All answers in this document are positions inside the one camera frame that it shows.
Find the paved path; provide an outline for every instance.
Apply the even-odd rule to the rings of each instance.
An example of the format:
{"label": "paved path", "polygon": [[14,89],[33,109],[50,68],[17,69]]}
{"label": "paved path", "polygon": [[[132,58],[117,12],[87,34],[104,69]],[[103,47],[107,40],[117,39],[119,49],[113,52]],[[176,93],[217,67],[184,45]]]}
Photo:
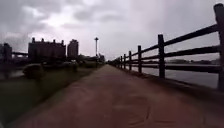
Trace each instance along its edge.
{"label": "paved path", "polygon": [[224,128],[224,109],[106,65],[71,84],[13,126]]}

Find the shrub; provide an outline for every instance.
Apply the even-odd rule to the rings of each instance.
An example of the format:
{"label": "shrub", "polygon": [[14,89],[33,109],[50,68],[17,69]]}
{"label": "shrub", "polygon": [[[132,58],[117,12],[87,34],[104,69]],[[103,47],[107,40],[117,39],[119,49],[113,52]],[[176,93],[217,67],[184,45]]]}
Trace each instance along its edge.
{"label": "shrub", "polygon": [[78,64],[74,62],[64,62],[62,64],[62,67],[65,68],[68,71],[77,72]]}
{"label": "shrub", "polygon": [[23,69],[23,73],[28,79],[38,80],[43,77],[44,70],[40,64],[30,64]]}
{"label": "shrub", "polygon": [[96,62],[88,61],[88,62],[85,63],[85,67],[86,68],[95,68],[96,67]]}

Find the street lamp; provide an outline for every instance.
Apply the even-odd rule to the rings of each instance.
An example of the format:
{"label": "street lamp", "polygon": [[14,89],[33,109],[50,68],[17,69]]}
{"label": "street lamp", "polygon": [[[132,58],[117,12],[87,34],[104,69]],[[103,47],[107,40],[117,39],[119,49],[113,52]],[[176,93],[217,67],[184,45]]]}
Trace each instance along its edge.
{"label": "street lamp", "polygon": [[98,40],[99,40],[99,38],[96,37],[96,38],[95,38],[95,41],[96,41],[96,56],[97,56],[97,42],[98,42]]}
{"label": "street lamp", "polygon": [[97,42],[98,42],[99,38],[96,37],[94,40],[96,41],[96,67],[97,67],[97,63],[98,63],[98,56],[97,56]]}

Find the wooden fence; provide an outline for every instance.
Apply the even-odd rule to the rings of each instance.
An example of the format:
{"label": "wooden fence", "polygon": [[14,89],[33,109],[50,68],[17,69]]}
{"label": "wooden fence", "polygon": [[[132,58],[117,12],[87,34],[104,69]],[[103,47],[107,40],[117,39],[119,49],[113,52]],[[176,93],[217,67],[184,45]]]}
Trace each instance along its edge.
{"label": "wooden fence", "polygon": [[[164,41],[163,35],[158,35],[158,44],[154,45],[150,48],[143,49],[141,46],[138,46],[138,52],[131,53],[129,51],[129,55],[121,56],[115,59],[112,64],[119,68],[126,69],[126,66],[129,66],[129,70],[132,70],[132,67],[137,67],[138,72],[142,73],[142,68],[157,68],[159,69],[159,77],[165,78],[165,70],[182,70],[182,71],[194,71],[194,72],[207,72],[207,73],[218,73],[219,74],[219,82],[218,82],[218,90],[224,91],[224,6],[223,4],[216,4],[214,6],[215,16],[217,24],[200,29],[198,31],[186,34],[184,36]],[[214,32],[219,33],[220,45],[218,46],[210,46],[210,47],[202,47],[202,48],[194,48],[188,50],[181,50],[177,52],[165,53],[164,47],[176,44],[185,40],[189,40],[192,38],[196,38],[199,36],[204,36],[207,34],[211,34]],[[143,53],[158,49],[158,55],[142,57]],[[177,56],[186,56],[186,55],[197,55],[197,54],[208,54],[208,53],[220,53],[220,65],[219,66],[183,66],[183,65],[167,65],[165,64],[165,58],[169,57],[177,57]],[[146,62],[146,60],[159,59],[157,64],[152,64],[151,62]]]}

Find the grass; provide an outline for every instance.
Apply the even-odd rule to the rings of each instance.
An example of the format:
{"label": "grass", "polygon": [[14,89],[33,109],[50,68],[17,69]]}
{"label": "grass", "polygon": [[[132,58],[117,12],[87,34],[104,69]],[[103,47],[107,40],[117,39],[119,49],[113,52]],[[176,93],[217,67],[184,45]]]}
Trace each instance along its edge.
{"label": "grass", "polygon": [[41,79],[42,92],[34,80],[25,77],[0,82],[0,121],[8,124],[26,111],[43,102],[47,97],[70,83],[90,74],[94,69],[80,68],[78,72],[48,71]]}

